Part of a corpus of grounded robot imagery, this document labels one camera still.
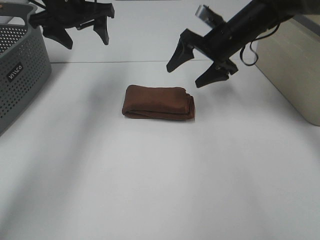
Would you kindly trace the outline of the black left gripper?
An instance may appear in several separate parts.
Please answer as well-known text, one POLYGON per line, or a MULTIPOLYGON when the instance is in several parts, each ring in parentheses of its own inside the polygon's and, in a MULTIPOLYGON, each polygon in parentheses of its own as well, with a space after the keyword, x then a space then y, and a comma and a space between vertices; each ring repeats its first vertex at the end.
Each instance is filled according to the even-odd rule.
POLYGON ((43 10, 33 13, 28 22, 35 28, 42 26, 43 36, 54 40, 67 49, 73 47, 73 40, 65 29, 84 29, 93 26, 104 45, 109 44, 107 18, 115 17, 112 3, 97 0, 36 0, 31 1, 43 10))

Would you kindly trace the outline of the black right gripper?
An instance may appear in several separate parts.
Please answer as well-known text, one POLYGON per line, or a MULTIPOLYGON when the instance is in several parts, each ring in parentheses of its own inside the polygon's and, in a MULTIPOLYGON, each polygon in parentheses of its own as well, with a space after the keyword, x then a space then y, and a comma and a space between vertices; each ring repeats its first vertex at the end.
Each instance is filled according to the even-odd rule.
POLYGON ((198 50, 214 63, 196 81, 197 88, 222 82, 238 71, 230 57, 250 41, 250 36, 243 27, 233 31, 228 23, 222 23, 205 36, 188 28, 180 34, 177 47, 166 65, 168 73, 194 58, 193 49, 198 50))

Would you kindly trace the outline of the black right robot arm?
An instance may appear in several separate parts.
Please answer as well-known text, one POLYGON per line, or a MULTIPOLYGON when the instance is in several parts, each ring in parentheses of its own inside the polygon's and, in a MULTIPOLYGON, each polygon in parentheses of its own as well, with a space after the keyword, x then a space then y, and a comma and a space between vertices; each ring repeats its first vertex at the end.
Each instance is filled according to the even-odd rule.
POLYGON ((226 81, 238 68, 230 57, 236 52, 243 55, 247 44, 262 39, 267 30, 277 31, 281 23, 296 15, 318 15, 318 0, 252 0, 229 21, 207 5, 200 5, 195 15, 211 27, 205 36, 185 29, 177 47, 166 65, 171 73, 183 63, 194 58, 196 49, 213 61, 212 65, 196 81, 196 87, 226 81))

